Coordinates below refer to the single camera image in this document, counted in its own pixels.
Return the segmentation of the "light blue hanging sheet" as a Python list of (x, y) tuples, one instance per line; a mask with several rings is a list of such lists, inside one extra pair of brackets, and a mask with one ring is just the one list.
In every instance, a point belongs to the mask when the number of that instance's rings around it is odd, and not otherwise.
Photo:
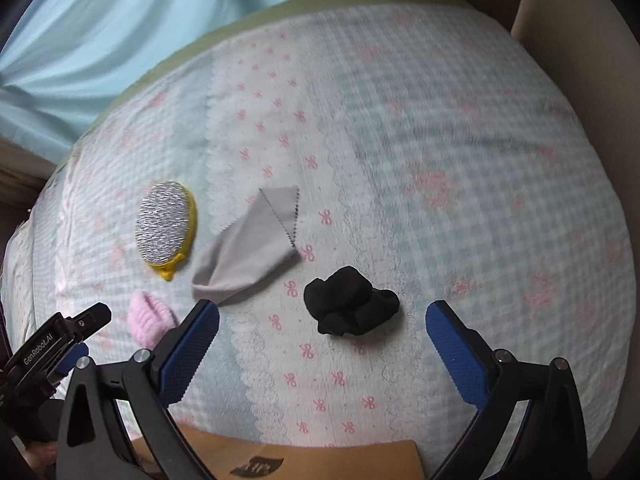
[(1, 137), (57, 164), (157, 63), (285, 0), (32, 0), (1, 49)]

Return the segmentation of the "green fitted sheet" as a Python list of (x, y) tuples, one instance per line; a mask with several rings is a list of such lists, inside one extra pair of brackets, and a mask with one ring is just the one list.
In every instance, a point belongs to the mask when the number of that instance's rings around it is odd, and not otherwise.
[(110, 106), (99, 114), (98, 118), (96, 118), (80, 136), (77, 142), (102, 125), (108, 116), (110, 116), (112, 110), (127, 103), (138, 93), (145, 92), (145, 89), (155, 84), (155, 81), (162, 79), (174, 70), (178, 70), (182, 64), (188, 62), (191, 58), (196, 58), (201, 55), (215, 44), (244, 34), (247, 30), (270, 26), (272, 23), (295, 18), (297, 15), (314, 14), (333, 9), (349, 8), (350, 6), (372, 6), (372, 4), (387, 3), (409, 3), (420, 4), (421, 6), (443, 4), (444, 6), (462, 6), (462, 8), (474, 10), (474, 6), (465, 0), (288, 0), (276, 6), (270, 6), (269, 8), (248, 14), (244, 16), (244, 18), (240, 18), (239, 21), (212, 30), (198, 38), (198, 40), (174, 52), (171, 56), (168, 56), (168, 58), (161, 60), (133, 84), (130, 84), (119, 96), (116, 96)]

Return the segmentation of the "pink knitted item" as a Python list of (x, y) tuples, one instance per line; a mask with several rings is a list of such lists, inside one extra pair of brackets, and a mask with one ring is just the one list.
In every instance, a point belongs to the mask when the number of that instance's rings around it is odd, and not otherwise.
[(149, 350), (153, 350), (163, 336), (178, 326), (171, 308), (145, 290), (136, 290), (131, 295), (127, 324), (139, 347)]

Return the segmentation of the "black scrunchie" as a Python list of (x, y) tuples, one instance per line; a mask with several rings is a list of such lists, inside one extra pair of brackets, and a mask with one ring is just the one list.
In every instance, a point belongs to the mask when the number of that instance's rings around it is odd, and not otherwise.
[(353, 266), (343, 266), (325, 280), (315, 278), (303, 300), (321, 335), (362, 336), (389, 321), (400, 300), (389, 289), (377, 289)]

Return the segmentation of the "grey microfibre cloth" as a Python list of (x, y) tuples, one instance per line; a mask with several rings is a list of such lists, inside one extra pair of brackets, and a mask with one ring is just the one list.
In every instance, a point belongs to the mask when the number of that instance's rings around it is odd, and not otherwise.
[(223, 304), (294, 258), (298, 210), (298, 186), (261, 188), (246, 213), (198, 256), (193, 298)]

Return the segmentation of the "cardboard box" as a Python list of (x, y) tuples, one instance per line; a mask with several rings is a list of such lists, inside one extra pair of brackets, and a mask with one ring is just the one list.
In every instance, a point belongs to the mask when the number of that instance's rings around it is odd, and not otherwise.
[(217, 479), (423, 479), (411, 441), (351, 448), (299, 448), (218, 436), (181, 425), (186, 440)]

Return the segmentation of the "patterned bed cover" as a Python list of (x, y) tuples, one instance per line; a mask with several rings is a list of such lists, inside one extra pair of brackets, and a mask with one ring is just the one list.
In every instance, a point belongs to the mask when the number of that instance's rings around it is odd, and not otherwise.
[[(193, 195), (190, 254), (166, 282), (134, 239), (160, 182)], [(519, 359), (570, 362), (595, 448), (614, 417), (636, 317), (622, 206), (570, 103), (495, 21), (462, 6), (297, 15), (215, 44), (77, 142), (12, 236), (10, 341), (104, 302), (93, 359), (136, 350), (128, 304), (178, 315), (198, 256), (261, 188), (299, 187), (298, 258), (221, 308), (179, 422), (243, 440), (411, 440), (435, 468), (472, 418), (431, 341), (433, 301)], [(400, 310), (321, 335), (303, 294), (353, 266)]]

